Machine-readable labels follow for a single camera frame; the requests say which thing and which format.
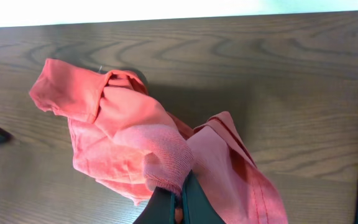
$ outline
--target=wooden table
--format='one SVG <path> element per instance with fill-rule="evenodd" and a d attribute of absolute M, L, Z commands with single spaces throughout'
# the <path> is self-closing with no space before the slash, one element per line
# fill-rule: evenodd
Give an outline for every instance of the wooden table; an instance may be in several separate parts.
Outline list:
<path fill-rule="evenodd" d="M 228 110 L 290 223 L 351 223 L 358 12 L 0 28 L 0 223 L 131 223 L 139 207 L 74 170 L 63 117 L 28 96 L 47 57 L 140 70 L 191 126 Z"/>

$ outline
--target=pink cloth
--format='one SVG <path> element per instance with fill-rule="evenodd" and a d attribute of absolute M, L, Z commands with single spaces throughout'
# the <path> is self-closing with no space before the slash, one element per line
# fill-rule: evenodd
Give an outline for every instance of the pink cloth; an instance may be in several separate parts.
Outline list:
<path fill-rule="evenodd" d="M 156 186 L 180 195 L 193 169 L 226 223 L 288 223 L 280 195 L 257 170 L 228 112 L 194 134 L 147 96 L 134 73 L 100 75 L 54 59 L 30 96 L 41 110 L 68 118 L 74 168 L 135 204 Z"/>

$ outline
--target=red cloth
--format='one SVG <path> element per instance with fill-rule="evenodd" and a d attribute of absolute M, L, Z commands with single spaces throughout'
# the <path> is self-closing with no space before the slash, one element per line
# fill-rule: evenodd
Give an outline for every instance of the red cloth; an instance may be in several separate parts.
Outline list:
<path fill-rule="evenodd" d="M 30 96 L 41 110 L 68 118 L 74 168 L 135 204 L 156 186 L 180 195 L 193 169 L 226 223 L 288 223 L 278 192 L 257 170 L 228 112 L 194 134 L 147 96 L 134 73 L 100 75 L 54 59 Z"/>

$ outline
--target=white wall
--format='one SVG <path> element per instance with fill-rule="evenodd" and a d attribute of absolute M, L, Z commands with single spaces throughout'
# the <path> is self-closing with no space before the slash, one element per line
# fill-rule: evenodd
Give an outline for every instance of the white wall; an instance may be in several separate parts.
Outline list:
<path fill-rule="evenodd" d="M 0 0 L 0 27 L 354 11 L 358 0 Z"/>

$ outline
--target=wooden surface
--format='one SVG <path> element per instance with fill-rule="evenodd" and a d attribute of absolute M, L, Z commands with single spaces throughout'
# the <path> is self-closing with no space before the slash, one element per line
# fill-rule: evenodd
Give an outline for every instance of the wooden surface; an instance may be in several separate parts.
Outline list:
<path fill-rule="evenodd" d="M 138 69 L 191 126 L 230 111 L 290 223 L 352 223 L 358 12 L 0 28 L 0 223 L 131 223 L 145 204 L 75 171 L 66 119 L 28 96 L 47 57 Z"/>

